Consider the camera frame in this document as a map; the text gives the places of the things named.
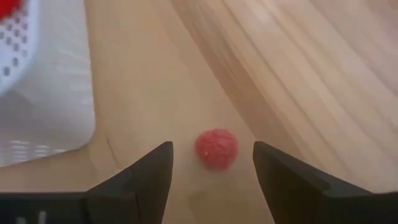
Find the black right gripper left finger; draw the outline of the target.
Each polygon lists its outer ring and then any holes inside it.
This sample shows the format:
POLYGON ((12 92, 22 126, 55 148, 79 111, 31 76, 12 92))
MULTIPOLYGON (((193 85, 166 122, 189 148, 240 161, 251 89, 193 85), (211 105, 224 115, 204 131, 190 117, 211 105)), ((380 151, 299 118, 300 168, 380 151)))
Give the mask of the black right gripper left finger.
POLYGON ((90 224, 162 224, 173 164, 173 142, 166 141, 89 189, 90 224))

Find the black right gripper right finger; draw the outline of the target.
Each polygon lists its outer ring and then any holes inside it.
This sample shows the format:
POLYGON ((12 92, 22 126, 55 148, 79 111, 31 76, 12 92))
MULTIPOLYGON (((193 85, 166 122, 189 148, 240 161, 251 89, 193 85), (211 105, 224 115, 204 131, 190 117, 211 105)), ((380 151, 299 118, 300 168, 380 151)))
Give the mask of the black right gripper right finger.
POLYGON ((252 159, 275 224, 398 224, 398 192, 372 193, 262 141, 252 159))

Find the red raspberry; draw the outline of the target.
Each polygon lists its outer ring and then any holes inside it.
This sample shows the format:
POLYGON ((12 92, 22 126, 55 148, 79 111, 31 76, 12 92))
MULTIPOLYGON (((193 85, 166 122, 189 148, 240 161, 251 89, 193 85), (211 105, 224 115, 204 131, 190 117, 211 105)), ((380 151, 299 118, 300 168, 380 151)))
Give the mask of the red raspberry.
POLYGON ((0 20, 20 8, 22 0, 0 0, 0 20))
POLYGON ((229 169, 238 156, 239 141, 227 129, 211 129, 195 140, 195 153, 209 169, 229 169))

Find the white perforated plastic basket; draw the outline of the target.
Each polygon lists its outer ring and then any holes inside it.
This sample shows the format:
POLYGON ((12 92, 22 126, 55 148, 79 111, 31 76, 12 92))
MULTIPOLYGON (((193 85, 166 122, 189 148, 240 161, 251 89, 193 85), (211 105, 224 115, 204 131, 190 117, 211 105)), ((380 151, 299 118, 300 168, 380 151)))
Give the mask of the white perforated plastic basket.
POLYGON ((94 131, 84 0, 22 0, 0 19, 0 167, 78 149, 94 131))

